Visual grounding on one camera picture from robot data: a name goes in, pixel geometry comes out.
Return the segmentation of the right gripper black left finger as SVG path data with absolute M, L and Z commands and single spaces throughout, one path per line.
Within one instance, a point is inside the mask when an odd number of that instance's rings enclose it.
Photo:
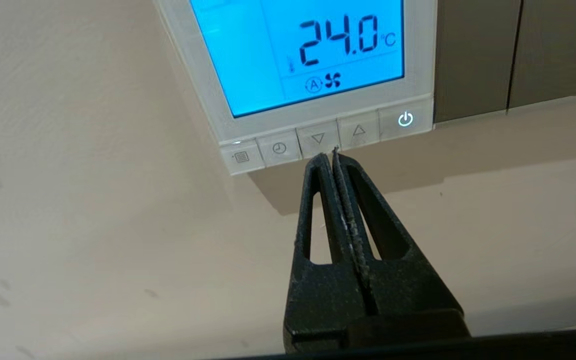
M 330 264 L 311 260 L 316 196 L 322 203 Z M 320 153 L 311 158 L 304 171 L 284 333 L 287 337 L 332 337 L 365 313 L 345 212 L 329 157 Z

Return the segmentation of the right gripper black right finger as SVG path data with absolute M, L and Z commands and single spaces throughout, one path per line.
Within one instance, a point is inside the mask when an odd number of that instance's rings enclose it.
M 333 177 L 368 312 L 409 316 L 464 310 L 359 162 L 333 153 Z

